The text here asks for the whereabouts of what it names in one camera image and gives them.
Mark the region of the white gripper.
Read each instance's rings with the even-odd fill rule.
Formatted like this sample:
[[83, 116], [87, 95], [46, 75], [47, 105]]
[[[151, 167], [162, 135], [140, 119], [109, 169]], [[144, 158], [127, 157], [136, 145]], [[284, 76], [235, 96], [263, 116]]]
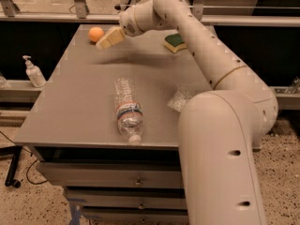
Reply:
[[96, 47], [99, 50], [106, 50], [111, 46], [122, 42], [126, 35], [136, 37], [141, 33], [141, 29], [135, 19], [135, 7], [129, 7], [119, 13], [119, 24], [121, 27], [113, 26], [96, 43]]

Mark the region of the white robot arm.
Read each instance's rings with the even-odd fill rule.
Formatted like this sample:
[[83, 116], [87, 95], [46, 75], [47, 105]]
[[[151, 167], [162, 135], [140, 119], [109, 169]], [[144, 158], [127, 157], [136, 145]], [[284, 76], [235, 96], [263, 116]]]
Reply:
[[174, 28], [210, 83], [178, 122], [189, 225], [267, 225], [253, 148], [275, 124], [274, 92], [190, 11], [186, 0], [150, 0], [119, 14], [97, 47]]

